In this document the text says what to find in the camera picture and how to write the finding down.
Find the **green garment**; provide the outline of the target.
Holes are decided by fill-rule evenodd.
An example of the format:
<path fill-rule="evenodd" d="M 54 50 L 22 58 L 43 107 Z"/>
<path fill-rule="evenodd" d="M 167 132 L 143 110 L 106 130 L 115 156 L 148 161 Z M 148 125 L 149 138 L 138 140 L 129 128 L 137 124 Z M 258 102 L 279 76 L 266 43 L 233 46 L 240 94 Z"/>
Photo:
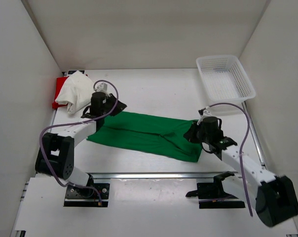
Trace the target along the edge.
<path fill-rule="evenodd" d="M 191 120 L 121 112 L 105 118 L 99 131 L 87 137 L 97 144 L 198 162 L 201 147 L 184 138 Z"/>

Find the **white t shirt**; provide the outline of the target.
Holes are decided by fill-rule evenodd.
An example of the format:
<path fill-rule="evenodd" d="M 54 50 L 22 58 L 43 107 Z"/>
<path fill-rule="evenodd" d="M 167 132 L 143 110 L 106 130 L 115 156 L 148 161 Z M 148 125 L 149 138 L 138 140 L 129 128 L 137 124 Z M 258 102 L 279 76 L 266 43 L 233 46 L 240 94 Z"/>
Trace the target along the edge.
<path fill-rule="evenodd" d="M 76 72 L 66 79 L 55 102 L 66 104 L 68 114 L 75 114 L 90 103 L 94 93 L 93 85 L 93 81 L 88 76 Z"/>

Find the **red t shirt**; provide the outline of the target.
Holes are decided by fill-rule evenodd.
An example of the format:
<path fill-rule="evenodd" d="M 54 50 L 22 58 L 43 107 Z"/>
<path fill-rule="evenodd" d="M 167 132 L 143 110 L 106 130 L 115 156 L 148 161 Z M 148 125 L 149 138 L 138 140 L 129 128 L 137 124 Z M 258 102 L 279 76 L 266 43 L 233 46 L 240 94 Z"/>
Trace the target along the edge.
<path fill-rule="evenodd" d="M 56 78 L 55 95 L 54 95 L 54 101 L 52 103 L 52 109 L 54 109 L 54 110 L 56 110 L 56 109 L 58 109 L 60 107 L 66 106 L 66 104 L 65 105 L 58 104 L 57 102 L 55 102 L 55 99 L 58 97 L 58 95 L 59 95 L 59 93 L 61 91 L 61 88 L 64 85 L 64 83 L 65 83 L 65 81 L 66 81 L 67 78 L 68 77 L 59 77 L 59 78 Z"/>

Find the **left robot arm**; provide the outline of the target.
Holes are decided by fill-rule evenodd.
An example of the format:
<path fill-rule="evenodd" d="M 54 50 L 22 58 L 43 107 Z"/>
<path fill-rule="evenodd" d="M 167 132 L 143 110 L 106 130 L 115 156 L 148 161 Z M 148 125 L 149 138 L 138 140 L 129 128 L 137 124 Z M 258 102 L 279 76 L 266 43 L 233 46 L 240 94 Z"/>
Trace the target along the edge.
<path fill-rule="evenodd" d="M 75 167 L 75 147 L 88 136 L 98 132 L 104 125 L 105 117 L 116 116 L 127 108 L 113 94 L 94 92 L 91 103 L 84 108 L 82 116 L 75 124 L 68 124 L 59 133 L 44 133 L 40 138 L 35 170 L 37 173 L 53 176 L 64 186 L 77 187 L 83 197 L 94 194 L 95 186 L 90 174 Z"/>

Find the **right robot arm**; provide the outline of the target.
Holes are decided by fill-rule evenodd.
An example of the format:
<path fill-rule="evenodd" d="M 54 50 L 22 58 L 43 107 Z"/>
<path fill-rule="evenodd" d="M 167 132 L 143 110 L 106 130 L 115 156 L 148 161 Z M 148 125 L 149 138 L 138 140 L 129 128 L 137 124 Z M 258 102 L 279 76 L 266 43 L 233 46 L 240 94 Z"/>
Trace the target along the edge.
<path fill-rule="evenodd" d="M 232 195 L 247 203 L 268 227 L 298 216 L 298 200 L 291 179 L 263 169 L 243 154 L 233 139 L 224 136 L 221 124 L 217 117 L 204 117 L 202 121 L 194 121 L 184 134 L 191 143 L 207 144 L 211 154 L 241 174 L 238 178 L 226 171 L 214 176 L 209 191 L 221 198 Z"/>

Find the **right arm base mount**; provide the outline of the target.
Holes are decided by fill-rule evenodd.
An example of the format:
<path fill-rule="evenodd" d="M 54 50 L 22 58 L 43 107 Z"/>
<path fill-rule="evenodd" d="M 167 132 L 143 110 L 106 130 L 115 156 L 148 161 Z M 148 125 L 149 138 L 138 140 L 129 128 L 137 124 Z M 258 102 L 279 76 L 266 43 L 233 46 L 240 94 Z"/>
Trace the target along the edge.
<path fill-rule="evenodd" d="M 186 198 L 198 197 L 199 209 L 234 209 L 245 208 L 245 203 L 224 191 L 223 181 L 236 177 L 226 171 L 213 177 L 212 183 L 197 183 L 197 189 L 189 191 Z"/>

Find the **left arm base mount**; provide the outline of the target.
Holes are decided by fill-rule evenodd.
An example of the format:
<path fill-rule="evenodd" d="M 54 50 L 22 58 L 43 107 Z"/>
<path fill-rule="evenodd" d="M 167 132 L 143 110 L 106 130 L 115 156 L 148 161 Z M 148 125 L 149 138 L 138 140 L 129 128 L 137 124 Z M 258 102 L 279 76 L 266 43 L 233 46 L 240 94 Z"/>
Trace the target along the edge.
<path fill-rule="evenodd" d="M 89 186 L 94 187 L 100 194 L 92 189 L 81 189 L 75 186 L 68 186 L 65 193 L 64 207 L 108 207 L 110 194 L 110 179 L 89 182 Z"/>

